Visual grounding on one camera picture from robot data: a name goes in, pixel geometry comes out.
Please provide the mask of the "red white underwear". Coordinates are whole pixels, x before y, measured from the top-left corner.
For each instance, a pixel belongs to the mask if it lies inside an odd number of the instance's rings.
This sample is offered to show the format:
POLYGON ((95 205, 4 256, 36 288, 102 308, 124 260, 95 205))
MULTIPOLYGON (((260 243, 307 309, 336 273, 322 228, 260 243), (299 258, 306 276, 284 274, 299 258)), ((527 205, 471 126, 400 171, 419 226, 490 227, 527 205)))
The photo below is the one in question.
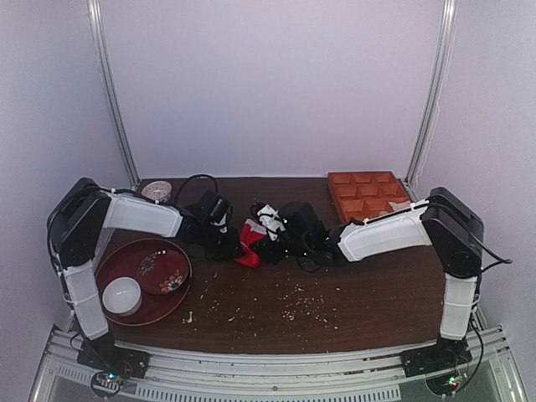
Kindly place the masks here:
POLYGON ((267 235, 266 227, 251 218, 246 219, 240 232, 240 247, 243 254, 234 261, 248 268, 258 268, 261 265, 261 258, 253 250, 253 246, 259 245, 267 235))

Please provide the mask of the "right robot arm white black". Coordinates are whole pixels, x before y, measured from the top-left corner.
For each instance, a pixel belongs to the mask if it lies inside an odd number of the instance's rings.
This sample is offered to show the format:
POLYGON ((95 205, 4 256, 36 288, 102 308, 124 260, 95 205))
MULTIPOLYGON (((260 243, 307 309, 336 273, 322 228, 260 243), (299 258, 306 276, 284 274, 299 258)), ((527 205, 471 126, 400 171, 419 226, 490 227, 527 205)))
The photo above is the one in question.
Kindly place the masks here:
POLYGON ((265 237, 252 249, 265 262, 293 258, 318 267, 355 263, 373 255, 430 246, 445 275, 439 335, 461 341, 467 332, 482 276, 482 220, 446 188, 428 198, 373 219, 350 219, 327 229, 307 202, 293 201, 274 209, 255 203, 250 212, 265 237))

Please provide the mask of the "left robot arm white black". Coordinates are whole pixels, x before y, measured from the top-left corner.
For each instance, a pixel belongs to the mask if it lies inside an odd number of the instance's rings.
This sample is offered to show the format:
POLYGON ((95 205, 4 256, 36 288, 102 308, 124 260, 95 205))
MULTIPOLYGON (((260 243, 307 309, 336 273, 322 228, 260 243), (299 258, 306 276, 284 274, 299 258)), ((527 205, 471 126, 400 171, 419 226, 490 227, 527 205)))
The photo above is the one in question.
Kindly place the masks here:
POLYGON ((83 337, 95 341, 110 331, 95 278, 103 232, 118 229, 178 239, 202 247, 213 260, 234 260, 244 250, 239 231, 229 224, 233 214, 231 203, 215 192, 180 206, 130 189, 103 188, 90 178, 78 180, 47 219, 46 245, 83 337))

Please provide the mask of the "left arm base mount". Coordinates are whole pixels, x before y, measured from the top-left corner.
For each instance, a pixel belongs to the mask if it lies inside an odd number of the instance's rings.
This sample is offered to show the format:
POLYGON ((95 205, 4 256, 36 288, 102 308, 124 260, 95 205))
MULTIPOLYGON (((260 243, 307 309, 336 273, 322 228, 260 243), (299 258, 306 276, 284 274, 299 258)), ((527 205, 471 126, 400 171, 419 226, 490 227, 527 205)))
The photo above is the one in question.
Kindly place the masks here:
POLYGON ((118 347, 113 338, 102 337, 81 344, 77 363, 128 379, 144 379, 149 359, 149 353, 118 347))

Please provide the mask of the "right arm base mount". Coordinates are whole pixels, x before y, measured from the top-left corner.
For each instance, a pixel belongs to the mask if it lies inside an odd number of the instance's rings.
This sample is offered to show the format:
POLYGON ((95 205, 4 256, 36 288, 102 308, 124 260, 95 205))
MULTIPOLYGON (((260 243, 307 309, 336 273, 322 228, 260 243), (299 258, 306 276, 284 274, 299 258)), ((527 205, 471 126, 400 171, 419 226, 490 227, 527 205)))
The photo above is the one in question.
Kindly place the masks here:
POLYGON ((472 361, 466 339, 453 341, 438 338, 431 346, 405 350, 399 356, 407 378, 454 369, 460 363, 472 361))

